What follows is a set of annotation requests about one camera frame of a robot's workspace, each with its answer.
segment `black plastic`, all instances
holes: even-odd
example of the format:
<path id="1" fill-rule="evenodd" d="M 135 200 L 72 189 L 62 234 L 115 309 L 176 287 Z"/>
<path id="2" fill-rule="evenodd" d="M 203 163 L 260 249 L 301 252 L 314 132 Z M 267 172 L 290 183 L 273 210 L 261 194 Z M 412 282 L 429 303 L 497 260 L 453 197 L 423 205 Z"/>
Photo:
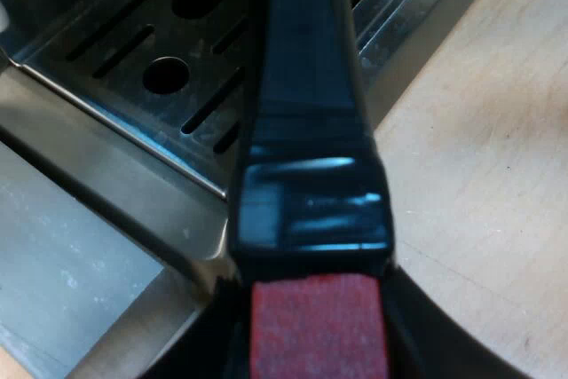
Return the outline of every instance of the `black plastic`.
<path id="1" fill-rule="evenodd" d="M 227 360 L 234 353 L 230 342 L 235 325 L 248 310 L 247 296 L 236 282 L 220 280 L 213 299 L 199 318 L 139 379 L 222 379 Z M 239 359 L 245 357 L 246 354 L 239 354 Z"/>
<path id="2" fill-rule="evenodd" d="M 393 379 L 527 379 L 468 335 L 397 269 L 382 280 Z"/>
<path id="3" fill-rule="evenodd" d="M 229 249 L 242 279 L 380 275 L 391 259 L 393 226 L 363 118 L 351 1 L 252 4 L 259 67 L 249 70 L 229 197 Z"/>

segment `wooden countertop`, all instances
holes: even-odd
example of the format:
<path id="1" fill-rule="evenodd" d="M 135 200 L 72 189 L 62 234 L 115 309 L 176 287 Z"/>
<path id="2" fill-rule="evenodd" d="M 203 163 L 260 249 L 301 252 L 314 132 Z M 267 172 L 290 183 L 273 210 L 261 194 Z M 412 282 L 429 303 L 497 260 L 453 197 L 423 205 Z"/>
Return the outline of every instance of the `wooden countertop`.
<path id="1" fill-rule="evenodd" d="M 504 359 L 568 375 L 568 0 L 477 0 L 376 139 L 403 267 Z"/>

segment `metal grate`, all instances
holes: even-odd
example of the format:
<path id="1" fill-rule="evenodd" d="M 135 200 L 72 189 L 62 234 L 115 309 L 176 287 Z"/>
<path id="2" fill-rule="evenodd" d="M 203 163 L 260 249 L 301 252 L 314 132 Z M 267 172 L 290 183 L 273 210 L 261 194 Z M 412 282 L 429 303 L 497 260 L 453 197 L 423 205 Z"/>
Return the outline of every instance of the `metal grate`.
<path id="1" fill-rule="evenodd" d="M 241 116 L 246 2 L 100 0 L 25 66 L 225 197 Z M 359 48 L 368 42 L 367 28 L 391 2 L 357 0 Z M 163 67 L 163 81 L 148 84 L 150 67 L 165 58 L 179 69 Z M 167 86 L 164 91 L 160 84 Z"/>

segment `red fabric strip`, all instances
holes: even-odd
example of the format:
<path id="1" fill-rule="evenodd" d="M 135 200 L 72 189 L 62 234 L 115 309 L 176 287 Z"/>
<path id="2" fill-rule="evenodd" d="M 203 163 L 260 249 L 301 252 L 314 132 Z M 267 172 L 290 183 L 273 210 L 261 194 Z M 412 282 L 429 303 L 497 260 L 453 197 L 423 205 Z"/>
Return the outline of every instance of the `red fabric strip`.
<path id="1" fill-rule="evenodd" d="M 377 280 L 357 274 L 257 283 L 251 379 L 387 379 Z"/>

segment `handle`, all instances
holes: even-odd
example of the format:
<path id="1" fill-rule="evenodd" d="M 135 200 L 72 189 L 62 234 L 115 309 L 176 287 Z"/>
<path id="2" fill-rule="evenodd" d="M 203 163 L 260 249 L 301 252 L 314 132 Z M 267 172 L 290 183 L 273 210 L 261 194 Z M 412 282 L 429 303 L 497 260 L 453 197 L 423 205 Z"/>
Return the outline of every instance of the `handle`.
<path id="1" fill-rule="evenodd" d="M 242 279 L 380 275 L 391 208 L 362 110 L 351 1 L 251 3 L 256 55 L 229 213 Z"/>

